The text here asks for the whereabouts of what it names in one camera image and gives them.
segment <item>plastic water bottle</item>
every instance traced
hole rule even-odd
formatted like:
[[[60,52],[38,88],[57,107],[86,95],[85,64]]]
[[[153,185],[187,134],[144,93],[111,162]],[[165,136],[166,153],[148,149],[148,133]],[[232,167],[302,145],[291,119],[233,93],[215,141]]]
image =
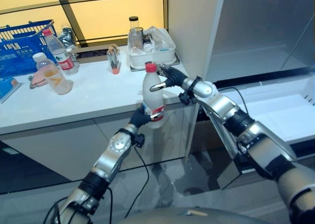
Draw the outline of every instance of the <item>plastic water bottle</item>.
[[[150,87],[161,83],[161,80],[157,74],[157,66],[154,63],[146,63],[146,76],[143,80],[142,93],[143,93],[143,103],[144,112],[146,114],[153,115],[157,112],[162,112],[164,110],[164,99],[163,91],[151,92]],[[150,128],[159,128],[162,126],[163,115],[156,118],[154,121],[148,123]]]
[[[64,71],[66,75],[74,75],[78,72],[78,66],[74,65],[69,53],[65,50],[64,45],[60,40],[53,36],[50,29],[43,30],[45,36],[46,44],[50,52],[54,55],[54,58]]]
[[[47,59],[44,53],[34,54],[33,60],[36,62],[37,70],[57,94],[64,95],[71,90],[72,84],[66,81],[56,64],[52,60]]]

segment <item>orange juice bottle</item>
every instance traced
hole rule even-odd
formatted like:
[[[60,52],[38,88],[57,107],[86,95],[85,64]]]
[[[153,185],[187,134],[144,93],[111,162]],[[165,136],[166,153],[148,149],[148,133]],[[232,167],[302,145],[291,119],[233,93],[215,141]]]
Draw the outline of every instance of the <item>orange juice bottle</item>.
[[[33,60],[36,62],[37,70],[41,72],[47,83],[57,94],[64,95],[71,90],[72,85],[64,78],[55,63],[47,59],[44,53],[34,54]]]

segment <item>reflective floor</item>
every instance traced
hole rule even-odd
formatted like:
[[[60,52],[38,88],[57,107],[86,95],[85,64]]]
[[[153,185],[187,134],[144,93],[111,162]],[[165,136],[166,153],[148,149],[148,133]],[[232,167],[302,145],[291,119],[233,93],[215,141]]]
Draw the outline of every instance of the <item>reflective floor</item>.
[[[148,166],[150,179],[130,215],[159,207],[217,208],[256,217],[274,224],[289,223],[288,213],[275,184],[261,181],[220,190],[217,166],[224,165],[224,151],[217,149],[183,159]],[[118,173],[110,187],[114,194],[113,223],[122,220],[146,181],[144,167]],[[79,182],[0,195],[0,223],[42,223],[54,201],[67,196]],[[109,194],[93,216],[95,224],[108,223]]]

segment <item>window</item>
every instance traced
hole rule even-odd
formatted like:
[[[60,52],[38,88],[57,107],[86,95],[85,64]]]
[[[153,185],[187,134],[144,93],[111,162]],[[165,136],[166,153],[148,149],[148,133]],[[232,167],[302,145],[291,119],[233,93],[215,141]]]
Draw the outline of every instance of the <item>window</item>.
[[[0,0],[0,27],[54,19],[57,32],[70,24],[81,46],[126,44],[129,16],[143,28],[167,29],[167,0]]]

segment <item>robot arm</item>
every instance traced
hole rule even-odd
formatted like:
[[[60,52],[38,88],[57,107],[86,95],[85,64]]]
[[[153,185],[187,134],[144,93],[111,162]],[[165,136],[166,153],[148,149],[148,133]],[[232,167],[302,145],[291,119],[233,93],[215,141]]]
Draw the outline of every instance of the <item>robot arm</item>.
[[[142,147],[144,144],[144,135],[137,134],[138,129],[157,117],[160,117],[160,113],[145,115],[142,107],[133,113],[130,122],[110,139],[107,149],[98,158],[79,187],[60,206],[61,224],[92,223],[89,215],[93,215],[96,211],[100,199],[119,171],[124,158],[130,153],[131,146]],[[58,217],[56,215],[52,217],[50,223],[59,223]]]
[[[167,80],[154,85],[150,91],[180,86],[185,92],[179,95],[188,105],[198,102],[205,112],[231,132],[246,149],[246,156],[264,178],[277,183],[280,195],[290,211],[293,224],[313,223],[315,220],[315,172],[296,162],[289,145],[262,123],[252,119],[228,97],[220,94],[211,82],[186,77],[179,70],[159,66],[159,74]]]

